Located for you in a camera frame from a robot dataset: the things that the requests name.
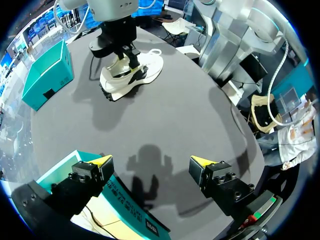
person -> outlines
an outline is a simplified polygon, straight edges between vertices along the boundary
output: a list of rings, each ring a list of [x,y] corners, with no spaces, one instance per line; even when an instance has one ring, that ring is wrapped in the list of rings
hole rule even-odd
[[[271,134],[257,139],[262,150],[266,166],[282,165],[282,170],[288,170],[309,159],[317,150],[316,129],[318,118],[316,109],[308,100],[304,108],[299,109],[296,118],[301,119],[296,124],[284,127]]]

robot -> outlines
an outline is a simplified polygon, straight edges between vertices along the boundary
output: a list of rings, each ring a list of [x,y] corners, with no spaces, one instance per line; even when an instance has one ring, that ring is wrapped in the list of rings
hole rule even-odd
[[[140,8],[150,8],[155,2]],[[161,50],[141,53],[133,45],[137,30],[131,14],[138,10],[138,0],[56,0],[55,10],[58,3],[66,11],[88,3],[88,11],[94,20],[102,22],[101,35],[90,43],[89,48],[96,58],[116,54],[113,63],[105,66],[100,75],[100,87],[107,99],[116,101],[133,87],[153,82],[160,74],[164,65]]]
[[[199,65],[218,84],[224,85],[253,52],[276,54],[286,42],[305,64],[308,56],[284,15],[267,0],[200,0],[212,17],[204,17],[207,38]]]
[[[139,209],[135,200],[130,198],[130,191],[115,177],[112,155],[90,161],[80,160],[65,170],[70,172],[64,175],[64,169],[50,170],[53,175],[47,175],[42,183],[31,181],[19,186],[11,194],[22,219],[40,239],[112,239],[70,221],[86,208],[92,197],[102,193],[119,214],[124,213],[119,211],[120,208],[125,208],[125,201],[118,203],[121,196],[135,206],[135,211],[140,215],[139,221],[143,223],[138,224],[139,228],[135,227],[140,231],[147,228],[141,231],[146,239],[171,239],[170,230],[154,216],[147,217],[150,213]],[[193,155],[189,160],[189,174],[203,195],[212,198],[226,216],[233,218],[226,233],[227,239],[260,239],[265,236],[268,231],[265,225],[279,209],[283,202],[281,197],[268,190],[257,196],[255,186],[240,180],[232,172],[232,166],[224,161],[215,162]]]

screw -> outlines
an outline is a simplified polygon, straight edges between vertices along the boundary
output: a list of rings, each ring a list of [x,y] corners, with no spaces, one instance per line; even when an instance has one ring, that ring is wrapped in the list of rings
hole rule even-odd
[[[235,200],[238,200],[240,197],[241,197],[241,192],[236,191],[236,192],[234,193],[234,199],[235,199]]]
[[[250,183],[248,187],[250,188],[251,191],[255,189],[255,185],[253,185],[252,183]]]
[[[230,173],[230,177],[232,180],[236,179],[236,174],[234,172]]]
[[[219,182],[219,184],[223,184],[225,182],[225,177],[224,176],[220,176],[218,178],[218,182]]]
[[[81,183],[85,183],[86,182],[86,178],[84,176],[80,176],[79,179],[80,179]]]

monitor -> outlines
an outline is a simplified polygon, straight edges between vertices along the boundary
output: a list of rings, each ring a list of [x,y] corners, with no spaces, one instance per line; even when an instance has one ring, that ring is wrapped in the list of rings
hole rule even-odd
[[[139,0],[140,7],[148,7],[153,3],[154,0]],[[152,15],[160,15],[162,12],[162,6],[164,5],[164,0],[156,0],[154,5],[148,9],[138,9],[138,11],[134,12],[131,16],[141,17],[141,16],[152,16]]]
[[[244,60],[242,60],[242,62],[240,62],[240,66],[246,71],[246,73],[255,83],[259,82],[259,80],[268,74],[264,66],[262,66],[262,64],[253,54],[250,54]]]
[[[184,10],[186,0],[169,0],[168,6],[174,9]]]
[[[3,56],[2,60],[1,60],[1,66],[3,67],[5,64],[6,64],[7,66],[9,66],[9,65],[11,64],[11,62],[12,62],[12,58],[10,57],[9,53],[7,52],[7,53]]]
[[[196,7],[193,7],[190,22],[197,26],[206,27],[206,22]]]

cable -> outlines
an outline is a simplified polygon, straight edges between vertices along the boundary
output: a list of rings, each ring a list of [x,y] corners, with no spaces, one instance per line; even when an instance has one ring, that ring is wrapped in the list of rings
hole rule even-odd
[[[257,85],[255,82],[242,82],[242,81],[236,81],[236,80],[233,80],[233,79],[231,79],[231,81],[237,82],[237,83],[240,83],[240,84],[254,84],[254,85]]]
[[[80,27],[78,28],[78,30],[75,31],[75,32],[73,32],[73,31],[71,31],[69,28],[67,28],[67,26],[65,26],[65,25],[62,23],[62,21],[59,19],[58,15],[57,15],[57,6],[58,6],[58,3],[59,3],[59,2],[60,2],[60,0],[55,0],[54,5],[53,5],[53,15],[54,15],[55,21],[56,21],[57,23],[59,23],[59,24],[62,26],[62,28],[63,28],[64,30],[66,30],[67,33],[69,33],[69,34],[78,34],[78,33],[80,32],[81,28],[83,27],[84,23],[85,23],[85,20],[86,20],[86,18],[87,18],[87,15],[88,15],[88,12],[89,12],[89,10],[90,10],[90,7],[88,6],[88,9],[87,9],[86,12],[85,12],[85,15],[84,15],[84,17],[83,17],[83,20],[82,20],[82,22],[81,22]]]
[[[202,32],[199,34],[198,36],[198,41],[195,43],[195,45],[198,45],[200,47],[200,40],[202,39],[202,37],[204,36],[206,29],[203,28]]]
[[[305,144],[305,143],[308,143],[308,142],[311,142],[313,139],[315,139],[314,137],[312,137],[310,140],[308,141],[303,141],[303,142],[300,142],[300,143],[278,143],[278,145],[291,145],[291,146],[294,146],[294,145],[301,145],[301,144]],[[265,142],[265,141],[260,141],[261,143],[263,144],[269,144],[269,145],[274,145],[270,142]]]
[[[94,216],[93,212],[90,210],[90,208],[89,208],[88,206],[85,206],[85,207],[89,210],[93,222],[94,222],[98,227],[100,227],[101,229],[103,229],[104,231],[106,231],[109,235],[111,235],[114,239],[118,240],[118,238],[116,238],[114,235],[112,235],[108,230],[104,229],[103,226],[101,226],[101,225],[96,221],[95,216]]]
[[[139,9],[149,9],[149,8],[152,8],[152,7],[155,5],[156,1],[157,1],[157,0],[153,0],[153,2],[151,3],[150,6],[146,6],[146,7],[140,6]]]
[[[278,124],[279,126],[283,126],[283,127],[287,127],[287,126],[291,126],[291,125],[294,125],[298,122],[300,122],[305,116],[302,116],[301,119],[296,119],[295,121],[292,121],[292,122],[289,122],[289,123],[282,123],[282,122],[278,122],[274,116],[272,115],[271,113],[271,108],[270,108],[270,95],[271,95],[271,89],[272,89],[272,86],[274,84],[274,81],[281,69],[281,67],[283,66],[283,64],[285,63],[285,60],[287,58],[287,55],[288,55],[288,51],[289,51],[289,43],[288,43],[288,40],[284,37],[284,35],[281,35],[279,36],[280,38],[283,38],[285,40],[285,52],[284,52],[284,55],[283,55],[283,58],[279,64],[279,66],[277,67],[277,69],[275,70],[274,74],[273,74],[273,77],[270,81],[270,85],[269,85],[269,88],[268,88],[268,93],[267,93],[267,108],[268,108],[268,113],[270,115],[270,118],[272,119],[272,121],[274,121],[276,124]],[[318,102],[318,99],[314,100],[309,106],[308,108],[306,109],[306,112],[315,104]]]

